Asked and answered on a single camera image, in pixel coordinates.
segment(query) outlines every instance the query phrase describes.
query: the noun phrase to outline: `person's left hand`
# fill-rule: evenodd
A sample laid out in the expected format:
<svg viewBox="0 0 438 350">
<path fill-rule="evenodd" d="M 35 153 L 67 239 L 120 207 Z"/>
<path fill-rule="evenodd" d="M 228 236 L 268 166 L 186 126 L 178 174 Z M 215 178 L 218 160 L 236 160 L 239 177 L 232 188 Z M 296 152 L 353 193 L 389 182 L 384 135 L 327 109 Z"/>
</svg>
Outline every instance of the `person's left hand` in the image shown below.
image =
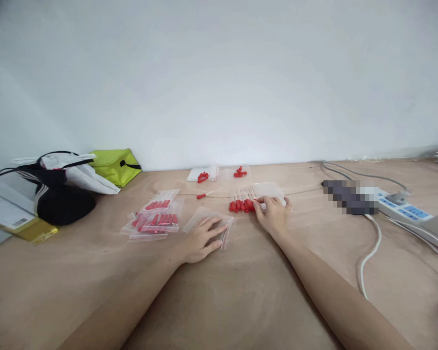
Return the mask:
<svg viewBox="0 0 438 350">
<path fill-rule="evenodd" d="M 180 263 L 197 263 L 220 248 L 222 242 L 219 240 L 205 246 L 211 238 L 227 229 L 227 226 L 221 226 L 209 231 L 211 226 L 219 221 L 221 218 L 205 217 L 193 226 L 187 236 L 175 247 Z"/>
</svg>

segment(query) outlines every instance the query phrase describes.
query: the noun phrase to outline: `small clear plastic bag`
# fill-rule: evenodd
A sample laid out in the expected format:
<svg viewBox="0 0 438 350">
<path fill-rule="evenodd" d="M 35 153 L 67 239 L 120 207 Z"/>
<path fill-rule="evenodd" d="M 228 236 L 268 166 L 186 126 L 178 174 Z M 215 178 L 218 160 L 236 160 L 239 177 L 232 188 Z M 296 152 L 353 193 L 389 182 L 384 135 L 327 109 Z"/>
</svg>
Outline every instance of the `small clear plastic bag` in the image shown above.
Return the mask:
<svg viewBox="0 0 438 350">
<path fill-rule="evenodd" d="M 229 233 L 230 233 L 230 230 L 232 228 L 232 224 L 234 223 L 234 219 L 235 219 L 233 216 L 225 215 L 225 214 L 222 214 L 222 213 L 214 211 L 214 210 L 210 210 L 210 209 L 205 208 L 205 207 L 199 207 L 198 210 L 196 211 L 196 213 L 194 213 L 193 216 L 191 217 L 191 219 L 186 223 L 185 227 L 183 228 L 183 232 L 188 234 L 188 232 L 191 231 L 193 226 L 195 226 L 196 223 L 204 217 L 220 217 L 222 219 L 221 221 L 212 225 L 210 230 L 218 228 L 220 226 L 227 225 L 227 229 L 224 232 L 218 234 L 216 237 L 211 238 L 206 243 L 206 245 L 210 244 L 213 241 L 220 240 L 222 242 L 220 249 L 221 250 L 227 249 L 227 241 L 229 238 Z"/>
<path fill-rule="evenodd" d="M 131 235 L 137 232 L 141 232 L 143 226 L 147 223 L 150 214 L 146 213 L 132 213 L 132 219 L 122 227 L 120 233 L 124 235 Z"/>
<path fill-rule="evenodd" d="M 178 232 L 184 202 L 184 198 L 174 200 L 167 211 L 150 214 L 145 223 L 139 222 L 138 225 L 143 225 L 137 231 L 155 234 L 158 232 Z"/>
<path fill-rule="evenodd" d="M 283 206 L 286 205 L 286 200 L 284 199 L 284 194 L 282 193 L 279 185 L 275 182 L 260 182 L 252 185 L 253 190 L 255 191 L 256 198 L 260 198 L 262 196 L 268 197 L 277 197 L 281 200 L 281 204 Z"/>
<path fill-rule="evenodd" d="M 180 192 L 177 190 L 164 190 L 156 193 L 154 197 L 146 204 L 140 212 L 159 213 L 169 208 L 170 203 L 174 200 L 175 196 Z"/>
<path fill-rule="evenodd" d="M 235 165 L 219 168 L 219 182 L 238 181 L 240 179 L 250 179 L 250 167 L 248 165 Z"/>
<path fill-rule="evenodd" d="M 166 239 L 166 234 L 158 235 L 130 235 L 128 238 L 128 243 L 139 243 L 139 242 L 151 242 Z"/>
<path fill-rule="evenodd" d="M 202 173 L 208 174 L 208 180 L 207 181 L 217 181 L 218 175 L 219 175 L 219 166 L 216 164 L 205 166 L 205 167 L 198 167 L 193 168 L 190 171 L 190 174 L 186 178 L 187 181 L 198 181 L 198 177 Z"/>
<path fill-rule="evenodd" d="M 263 196 L 277 197 L 282 205 L 286 205 L 284 194 L 275 182 L 261 182 L 250 186 L 235 187 L 229 192 L 229 211 L 245 213 L 255 211 L 252 201 Z M 266 204 L 262 203 L 261 208 L 266 209 Z"/>
</svg>

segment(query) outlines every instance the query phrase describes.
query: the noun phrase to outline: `plug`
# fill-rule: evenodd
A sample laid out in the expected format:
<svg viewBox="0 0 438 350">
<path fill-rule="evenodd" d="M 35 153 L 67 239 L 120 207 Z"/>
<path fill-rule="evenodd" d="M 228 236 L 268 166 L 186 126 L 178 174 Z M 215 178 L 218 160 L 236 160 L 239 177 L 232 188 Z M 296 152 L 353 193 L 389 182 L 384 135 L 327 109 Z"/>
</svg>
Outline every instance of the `plug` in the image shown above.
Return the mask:
<svg viewBox="0 0 438 350">
<path fill-rule="evenodd" d="M 388 194 L 385 198 L 394 204 L 402 205 L 408 196 L 410 196 L 409 191 L 399 191 L 397 193 Z"/>
</svg>

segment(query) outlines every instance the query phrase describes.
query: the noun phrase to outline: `black and white bag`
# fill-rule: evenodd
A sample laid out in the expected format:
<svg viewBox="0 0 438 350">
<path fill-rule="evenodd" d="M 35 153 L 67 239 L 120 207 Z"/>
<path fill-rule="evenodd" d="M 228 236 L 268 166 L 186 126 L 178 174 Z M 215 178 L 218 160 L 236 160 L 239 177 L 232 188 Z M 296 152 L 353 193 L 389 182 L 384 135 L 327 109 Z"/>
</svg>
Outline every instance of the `black and white bag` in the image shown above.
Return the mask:
<svg viewBox="0 0 438 350">
<path fill-rule="evenodd" d="M 41 166 L 41 158 L 34 164 L 2 169 L 0 176 L 17 172 L 36 184 L 35 214 L 51 225 L 68 225 L 90 213 L 96 205 L 94 198 L 87 190 L 65 185 L 65 168 L 86 164 L 92 162 L 92 159 L 68 164 L 59 170 L 47 170 Z"/>
</svg>

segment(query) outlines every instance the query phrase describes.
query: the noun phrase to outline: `barcode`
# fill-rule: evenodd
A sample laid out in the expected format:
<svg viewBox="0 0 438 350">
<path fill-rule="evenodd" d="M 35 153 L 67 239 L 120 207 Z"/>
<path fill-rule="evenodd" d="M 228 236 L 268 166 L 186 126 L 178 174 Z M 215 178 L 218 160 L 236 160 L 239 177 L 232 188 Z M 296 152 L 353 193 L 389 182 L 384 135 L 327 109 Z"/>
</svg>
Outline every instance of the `barcode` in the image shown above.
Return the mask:
<svg viewBox="0 0 438 350">
<path fill-rule="evenodd" d="M 17 226 L 21 226 L 21 224 L 24 224 L 26 221 L 28 221 L 28 219 L 26 219 L 26 218 L 22 218 L 22 219 L 16 221 L 16 222 L 13 224 L 13 226 L 15 226 L 15 227 L 17 227 Z"/>
</svg>

